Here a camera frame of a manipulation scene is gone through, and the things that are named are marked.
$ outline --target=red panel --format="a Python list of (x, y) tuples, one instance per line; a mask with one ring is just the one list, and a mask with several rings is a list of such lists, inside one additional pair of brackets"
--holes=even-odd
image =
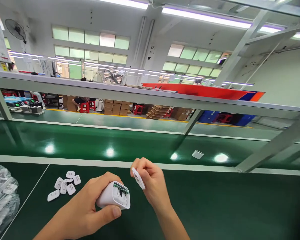
[(216, 88), (188, 84), (170, 84), (170, 83), (143, 83), (145, 87), (161, 88), (162, 90), (178, 91), (180, 94), (188, 94), (201, 97), (222, 98), (229, 100), (238, 100), (249, 91), (241, 91), (227, 88)]

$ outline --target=red stool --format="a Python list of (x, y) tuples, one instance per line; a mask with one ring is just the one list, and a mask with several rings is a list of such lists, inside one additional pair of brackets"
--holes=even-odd
[(96, 110), (96, 101), (89, 101), (89, 109), (93, 111)]
[(142, 110), (143, 110), (143, 105), (136, 104), (136, 105), (134, 105), (132, 113), (134, 115), (137, 115), (137, 114), (142, 115)]
[(80, 113), (89, 113), (89, 103), (85, 102), (85, 103), (81, 103), (80, 104)]
[(228, 123), (232, 119), (232, 114), (219, 114), (217, 121), (221, 123)]
[(169, 108), (168, 112), (163, 117), (171, 117), (171, 113), (173, 112), (173, 108)]

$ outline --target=white wall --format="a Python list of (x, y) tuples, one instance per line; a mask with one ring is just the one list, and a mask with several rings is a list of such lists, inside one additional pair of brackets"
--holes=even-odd
[(260, 102), (300, 107), (300, 49), (271, 55), (250, 82), (266, 92)]

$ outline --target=white charger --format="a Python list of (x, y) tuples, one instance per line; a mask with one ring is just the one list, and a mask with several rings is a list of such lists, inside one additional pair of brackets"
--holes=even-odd
[(127, 187), (113, 181), (102, 191), (96, 204), (100, 208), (117, 205), (121, 210), (130, 208), (130, 193)]

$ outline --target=white component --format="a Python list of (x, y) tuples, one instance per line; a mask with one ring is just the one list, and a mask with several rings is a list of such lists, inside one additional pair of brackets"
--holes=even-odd
[(81, 179), (79, 175), (75, 175), (73, 178), (74, 185), (78, 185), (81, 183)]
[(53, 199), (56, 199), (59, 196), (60, 196), (60, 190), (59, 189), (53, 191), (52, 193), (49, 193), (48, 202), (52, 201)]
[(60, 193), (61, 194), (67, 193), (67, 184), (66, 183), (61, 183)]
[(193, 157), (200, 159), (203, 156), (202, 152), (199, 152), (198, 150), (195, 150), (192, 154)]
[(72, 195), (76, 192), (76, 189), (72, 183), (67, 186), (67, 192), (69, 195)]
[(67, 178), (74, 178), (75, 175), (76, 175), (76, 172), (68, 171), (67, 174), (66, 174), (66, 177)]
[(132, 173), (133, 173), (133, 176), (134, 176), (134, 179), (137, 181), (137, 183), (139, 184), (139, 186), (141, 187), (142, 190), (145, 190), (146, 187), (142, 181), (142, 178), (141, 176), (139, 175), (139, 173), (137, 172), (137, 170), (135, 168), (132, 168)]
[(100, 208), (104, 208), (108, 205), (117, 205), (121, 210), (130, 208), (130, 193), (127, 187), (113, 181), (108, 184), (108, 186), (102, 191), (99, 198), (96, 201), (96, 204)]
[(72, 178), (68, 178), (68, 179), (63, 180), (63, 182), (65, 182), (65, 183), (67, 183), (67, 182), (72, 182), (72, 181), (73, 181)]
[(62, 178), (58, 178), (56, 183), (54, 184), (54, 188), (55, 189), (60, 189), (61, 188), (61, 183), (62, 183), (63, 179)]

